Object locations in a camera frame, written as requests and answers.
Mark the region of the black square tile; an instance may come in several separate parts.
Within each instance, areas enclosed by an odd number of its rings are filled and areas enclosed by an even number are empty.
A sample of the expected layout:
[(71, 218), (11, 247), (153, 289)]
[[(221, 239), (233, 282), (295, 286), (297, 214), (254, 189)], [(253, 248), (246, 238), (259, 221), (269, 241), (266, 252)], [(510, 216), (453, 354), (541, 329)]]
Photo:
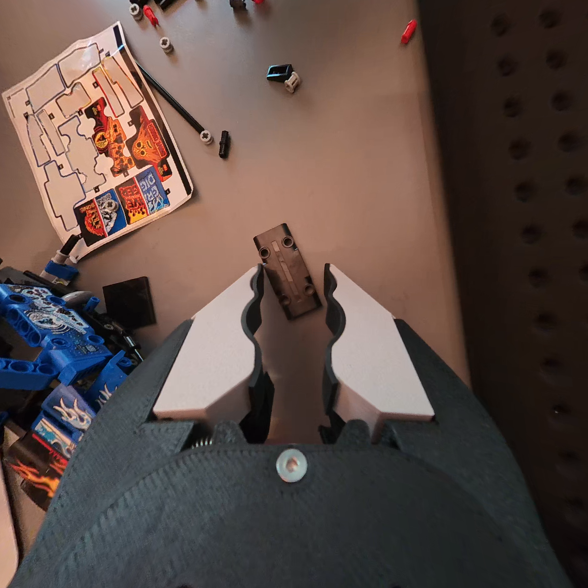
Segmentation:
[(127, 330), (156, 324), (151, 287), (147, 276), (103, 286), (107, 315)]

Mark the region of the dark perforated panel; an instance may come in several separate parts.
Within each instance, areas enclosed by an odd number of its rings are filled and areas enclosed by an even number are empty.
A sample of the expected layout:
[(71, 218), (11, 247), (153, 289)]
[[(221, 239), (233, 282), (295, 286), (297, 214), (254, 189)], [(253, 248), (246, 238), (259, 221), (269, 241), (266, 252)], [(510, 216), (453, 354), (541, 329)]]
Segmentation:
[(587, 587), (587, 1), (418, 1), (474, 393)]

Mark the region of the black rectangular panel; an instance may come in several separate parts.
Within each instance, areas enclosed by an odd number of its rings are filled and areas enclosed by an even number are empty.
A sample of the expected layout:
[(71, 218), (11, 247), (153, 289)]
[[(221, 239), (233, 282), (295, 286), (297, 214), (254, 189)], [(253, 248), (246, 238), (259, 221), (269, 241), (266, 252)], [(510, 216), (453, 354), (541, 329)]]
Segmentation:
[(270, 285), (288, 320), (322, 306), (316, 286), (286, 223), (254, 237)]

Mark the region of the grey desk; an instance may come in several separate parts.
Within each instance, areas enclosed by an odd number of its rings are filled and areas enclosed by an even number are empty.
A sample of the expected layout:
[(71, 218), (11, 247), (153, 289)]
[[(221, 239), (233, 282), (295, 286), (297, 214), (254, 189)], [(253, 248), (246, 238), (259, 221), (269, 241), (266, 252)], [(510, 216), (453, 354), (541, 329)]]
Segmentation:
[[(272, 2), (250, 21), (183, 1), (166, 56), (122, 1), (1, 2), (1, 88), (121, 18), (146, 69), (217, 134), (227, 161), (161, 104), (197, 194), (81, 263), (80, 285), (151, 280), (160, 323), (147, 365), (66, 469), (17, 581), (24, 587), (393, 586), (446, 571), (461, 543), (438, 476), (397, 450), (304, 446), (309, 471), (276, 473), (277, 445), (181, 449), (138, 411), (185, 328), (156, 341), (254, 266), (253, 237), (286, 222), (322, 288), (334, 263), (465, 374), (458, 298), (422, 42), (398, 37), (410, 2)], [(270, 82), (291, 63), (294, 94)]]

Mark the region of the blue black toy truck model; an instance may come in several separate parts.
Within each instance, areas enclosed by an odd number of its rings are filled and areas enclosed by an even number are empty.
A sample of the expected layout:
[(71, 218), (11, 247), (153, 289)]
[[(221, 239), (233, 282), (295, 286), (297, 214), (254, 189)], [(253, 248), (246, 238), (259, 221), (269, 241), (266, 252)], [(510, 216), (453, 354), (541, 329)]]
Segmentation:
[(99, 411), (143, 360), (132, 335), (96, 311), (99, 298), (69, 288), (80, 239), (71, 236), (40, 275), (1, 270), (1, 333), (11, 329), (36, 352), (17, 359), (1, 337), (1, 429), (24, 430), (4, 462), (43, 511)]

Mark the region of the scattered small brick parts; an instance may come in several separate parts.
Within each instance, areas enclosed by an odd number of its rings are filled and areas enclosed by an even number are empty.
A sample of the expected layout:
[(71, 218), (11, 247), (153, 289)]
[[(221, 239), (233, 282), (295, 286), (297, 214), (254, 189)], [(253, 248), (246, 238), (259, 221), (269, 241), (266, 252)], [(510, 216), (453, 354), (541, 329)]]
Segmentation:
[[(171, 54), (175, 48), (169, 37), (163, 32), (161, 23), (155, 11), (161, 13), (173, 13), (175, 5), (181, 4), (182, 1), (129, 1), (128, 12), (134, 21), (140, 22), (146, 19), (151, 26), (158, 32), (158, 45), (165, 54)], [(271, 7), (271, 1), (221, 1), (228, 5), (239, 21), (246, 21), (248, 14), (252, 10), (268, 11)]]

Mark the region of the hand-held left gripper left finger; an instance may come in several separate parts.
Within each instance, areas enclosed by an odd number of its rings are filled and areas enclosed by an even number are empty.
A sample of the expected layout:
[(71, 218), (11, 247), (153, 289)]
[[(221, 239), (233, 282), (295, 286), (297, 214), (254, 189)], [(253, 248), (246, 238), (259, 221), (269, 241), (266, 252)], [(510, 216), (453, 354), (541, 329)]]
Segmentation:
[(258, 264), (193, 315), (153, 407), (159, 420), (232, 421), (249, 443), (266, 442), (275, 389), (255, 338), (264, 282)]

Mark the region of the toy sticker sheet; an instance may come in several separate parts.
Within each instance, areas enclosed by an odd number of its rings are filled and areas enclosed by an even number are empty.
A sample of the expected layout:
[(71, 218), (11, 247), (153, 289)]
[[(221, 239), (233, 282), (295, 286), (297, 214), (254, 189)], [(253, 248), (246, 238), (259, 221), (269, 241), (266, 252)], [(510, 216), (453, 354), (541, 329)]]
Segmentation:
[(2, 94), (62, 242), (76, 263), (166, 216), (194, 186), (116, 22)]

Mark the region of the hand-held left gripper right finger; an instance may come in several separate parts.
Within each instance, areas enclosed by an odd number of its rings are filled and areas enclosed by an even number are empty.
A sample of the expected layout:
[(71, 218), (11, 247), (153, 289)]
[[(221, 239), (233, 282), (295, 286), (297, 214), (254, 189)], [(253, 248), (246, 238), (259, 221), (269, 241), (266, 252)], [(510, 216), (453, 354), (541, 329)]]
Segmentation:
[(324, 268), (326, 325), (322, 401), (329, 420), (319, 427), (334, 443), (345, 424), (360, 420), (372, 443), (385, 422), (432, 422), (435, 411), (403, 342), (395, 317), (334, 264)]

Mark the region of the long black axle rod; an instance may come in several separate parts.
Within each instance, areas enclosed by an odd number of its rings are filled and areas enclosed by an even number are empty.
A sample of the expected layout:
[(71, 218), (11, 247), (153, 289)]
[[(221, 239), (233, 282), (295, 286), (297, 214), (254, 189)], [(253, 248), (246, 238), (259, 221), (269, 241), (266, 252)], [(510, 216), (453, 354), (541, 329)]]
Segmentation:
[(138, 71), (151, 87), (196, 131), (202, 143), (210, 145), (214, 138), (173, 96), (149, 74), (140, 63), (136, 63)]

